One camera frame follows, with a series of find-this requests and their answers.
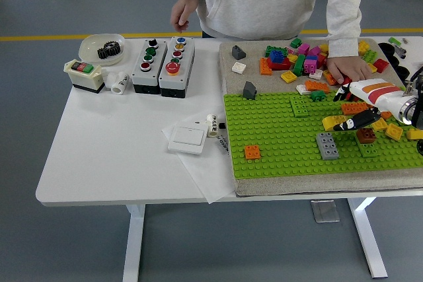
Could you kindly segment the person's left hand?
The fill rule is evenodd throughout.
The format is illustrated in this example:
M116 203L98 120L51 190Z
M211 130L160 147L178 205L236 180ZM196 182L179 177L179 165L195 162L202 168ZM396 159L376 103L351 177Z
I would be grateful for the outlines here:
M344 82L344 77L360 81L372 75L369 65L359 56L330 57L327 59L327 67L338 84Z

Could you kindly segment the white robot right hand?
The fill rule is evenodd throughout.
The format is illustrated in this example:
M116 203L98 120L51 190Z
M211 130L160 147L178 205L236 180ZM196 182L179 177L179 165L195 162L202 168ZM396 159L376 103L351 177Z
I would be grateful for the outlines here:
M412 123L411 119L406 117L406 113L414 99L411 96L405 96L399 87L390 82L383 79L351 82L338 89L333 101L346 100L348 93L362 99L372 107L343 123L336 124L333 127L335 131L357 130L366 127L379 120L381 112L392 113L395 119L406 125Z

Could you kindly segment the person's right hand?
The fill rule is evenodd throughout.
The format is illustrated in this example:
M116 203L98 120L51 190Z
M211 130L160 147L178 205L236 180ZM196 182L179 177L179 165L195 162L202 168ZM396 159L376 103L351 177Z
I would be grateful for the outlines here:
M178 0L171 10L170 24L179 33L188 29L189 17L196 11L199 0Z

